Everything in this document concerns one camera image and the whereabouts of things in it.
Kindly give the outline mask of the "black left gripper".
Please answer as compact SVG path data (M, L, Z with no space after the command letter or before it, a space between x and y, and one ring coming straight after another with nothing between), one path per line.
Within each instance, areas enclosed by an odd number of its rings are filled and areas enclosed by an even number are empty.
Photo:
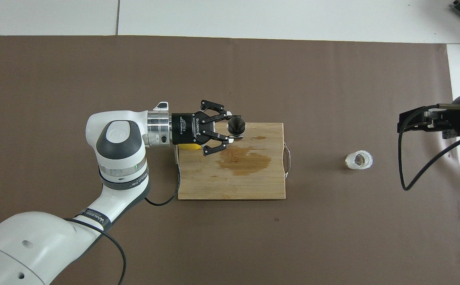
M216 111L218 114L208 116L206 110ZM198 144L202 146L204 156L226 150L229 144L238 139L236 135L222 135L215 132L215 123L230 120L230 115L224 105L207 100L201 101L202 112L173 113L171 115L172 143L173 144ZM219 145L207 145L210 140L219 141Z

